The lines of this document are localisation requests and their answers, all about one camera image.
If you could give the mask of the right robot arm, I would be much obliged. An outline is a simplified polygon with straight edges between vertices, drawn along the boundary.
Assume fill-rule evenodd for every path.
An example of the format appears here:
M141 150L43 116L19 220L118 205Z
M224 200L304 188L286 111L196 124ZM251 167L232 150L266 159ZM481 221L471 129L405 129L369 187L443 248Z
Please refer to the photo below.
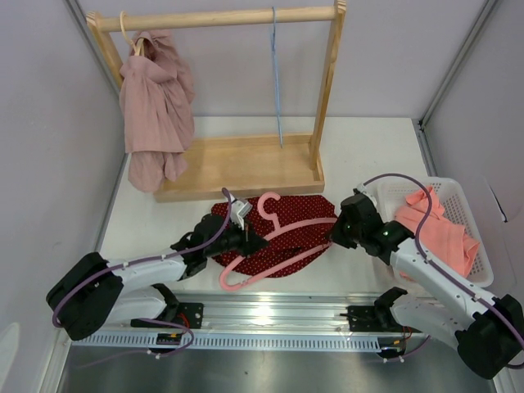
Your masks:
M396 222L383 222L372 200L355 192L341 203L331 240L346 249L362 247L407 273L437 301L429 305L392 287L374 302L374 321L383 330L414 328L445 343L477 376L491 379L523 352L523 308L513 296L497 297L468 281Z

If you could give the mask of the pink pleated skirt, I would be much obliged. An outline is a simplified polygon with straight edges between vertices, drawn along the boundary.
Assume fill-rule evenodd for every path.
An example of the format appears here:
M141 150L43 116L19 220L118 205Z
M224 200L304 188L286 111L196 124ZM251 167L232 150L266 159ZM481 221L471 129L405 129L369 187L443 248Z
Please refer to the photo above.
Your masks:
M168 29L138 32L133 41L142 44L144 53L130 54L120 68L128 180L152 193L188 168L183 154L194 139L195 92L190 67Z

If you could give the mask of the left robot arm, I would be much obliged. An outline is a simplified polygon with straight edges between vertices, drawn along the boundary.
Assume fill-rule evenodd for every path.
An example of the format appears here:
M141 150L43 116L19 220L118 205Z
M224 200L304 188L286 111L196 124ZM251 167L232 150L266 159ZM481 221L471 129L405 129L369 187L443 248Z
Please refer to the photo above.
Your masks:
M219 215L205 215L161 255L128 261L106 260L91 252L47 294L52 323L73 341L117 323L134 328L167 328L173 323L186 327L188 312L168 283L195 276L210 257L230 251L250 256L268 244L250 224L240 227Z

